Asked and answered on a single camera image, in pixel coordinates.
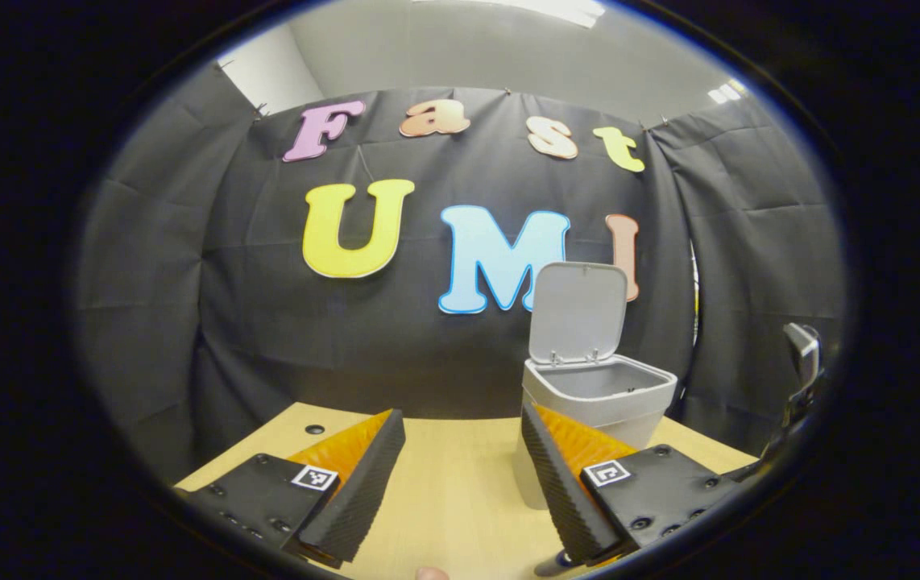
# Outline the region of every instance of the light wooden tabletop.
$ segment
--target light wooden tabletop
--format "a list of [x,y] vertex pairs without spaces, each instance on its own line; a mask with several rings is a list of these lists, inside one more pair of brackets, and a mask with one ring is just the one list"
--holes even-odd
[[[356,425],[368,415],[292,404],[267,425],[177,487],[195,491],[256,453],[287,456]],[[305,432],[308,425],[324,433]],[[450,580],[533,580],[538,562],[562,548],[549,512],[523,502],[512,471],[520,418],[404,419],[399,454],[371,532],[339,574],[360,580],[411,580],[436,566]],[[671,445],[717,473],[755,458],[664,418],[650,445]],[[585,572],[572,569],[566,579]]]

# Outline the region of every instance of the blue letter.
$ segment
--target blue letter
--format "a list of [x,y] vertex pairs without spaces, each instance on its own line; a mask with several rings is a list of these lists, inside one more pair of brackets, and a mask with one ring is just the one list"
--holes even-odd
[[504,311],[514,305],[521,283],[531,271],[531,284],[522,300],[524,308],[531,311],[535,276],[549,262],[564,261],[564,232],[571,225],[562,214],[532,212],[511,246],[492,213],[477,205],[443,209],[442,221],[453,228],[450,290],[438,298],[438,308],[445,313],[479,313],[489,304],[478,291],[479,268],[496,304]]

